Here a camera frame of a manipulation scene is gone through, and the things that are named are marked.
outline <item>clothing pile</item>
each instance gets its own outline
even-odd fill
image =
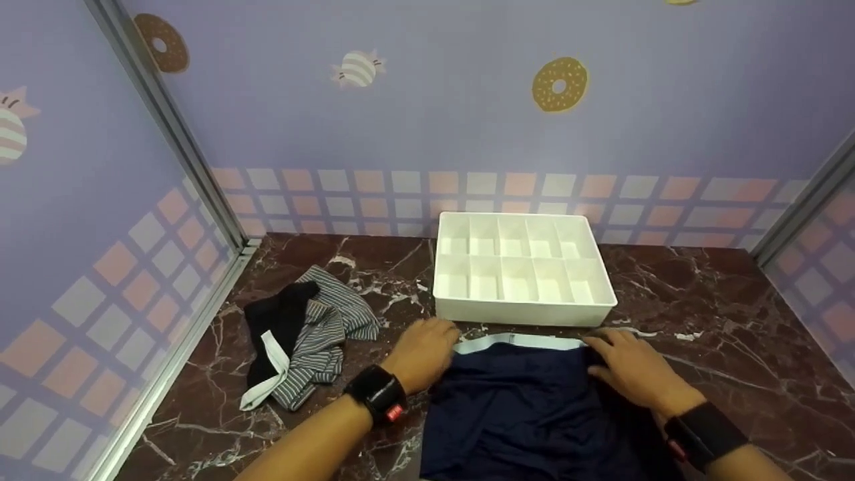
[[[345,339],[377,339],[380,323],[369,305],[334,276],[313,265],[277,295],[244,308],[256,358],[246,375],[240,409],[268,396],[296,411],[319,383],[341,373]]]
[[[497,335],[457,344],[431,394],[421,478],[683,481],[649,410],[593,380],[580,341]]]

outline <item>striped underwear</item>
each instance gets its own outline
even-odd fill
[[[351,288],[317,265],[296,282],[315,281],[321,288],[306,306],[306,319],[289,359],[273,336],[262,336],[265,350],[279,375],[247,390],[241,409],[250,410],[268,395],[289,411],[296,411],[315,392],[317,384],[332,383],[345,360],[339,344],[345,339],[373,341],[380,323],[368,303]]]

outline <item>metal frame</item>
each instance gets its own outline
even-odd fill
[[[220,188],[208,169],[202,151],[181,117],[175,102],[160,81],[157,67],[118,0],[84,0],[122,66],[127,71],[145,107],[151,113],[163,137],[175,152],[176,160],[199,192],[205,206],[226,236],[231,248],[239,252],[249,238],[244,233]]]
[[[855,130],[813,175],[772,229],[752,250],[760,267],[769,264],[855,175]]]
[[[190,358],[193,349],[196,348],[220,310],[234,283],[249,263],[257,249],[258,241],[246,236],[237,217],[229,208],[222,191],[208,169],[201,149],[193,139],[175,102],[161,83],[148,50],[119,0],[84,0],[84,3],[95,17],[152,119],[172,147],[176,162],[181,165],[198,191],[199,197],[210,211],[217,227],[225,235],[233,253],[232,261],[222,279],[211,289],[206,302],[194,313],[187,332],[173,345],[163,367],[145,387],[122,426],[110,438],[86,477],[90,481],[110,481],[116,476],[133,446],[143,435],[157,407],[160,406],[175,378]]]

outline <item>donut decal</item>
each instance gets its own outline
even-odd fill
[[[371,53],[359,50],[347,52],[342,59],[341,65],[333,65],[332,79],[339,84],[339,88],[346,86],[365,87],[374,83],[377,74],[386,73],[386,59],[377,57],[377,49]]]
[[[0,165],[18,160],[27,148],[27,131],[21,119],[35,116],[39,110],[27,104],[26,95],[25,86],[0,92]]]
[[[563,112],[575,107],[585,95],[587,70],[572,56],[547,63],[534,76],[532,97],[544,112]]]
[[[139,36],[143,38],[151,59],[161,72],[178,74],[187,70],[190,65],[187,45],[175,27],[152,14],[133,17],[133,24],[137,27]]]

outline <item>donut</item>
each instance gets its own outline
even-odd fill
[[[563,81],[563,90],[553,90],[556,82]],[[561,112],[573,108],[585,95],[587,70],[571,56],[562,56],[547,63],[534,76],[532,96],[544,112]]]
[[[190,64],[187,55],[187,45],[181,34],[169,22],[152,14],[139,14],[133,17],[139,35],[145,41],[145,46],[161,72],[176,74],[183,72]],[[158,50],[157,40],[166,45],[166,50]]]

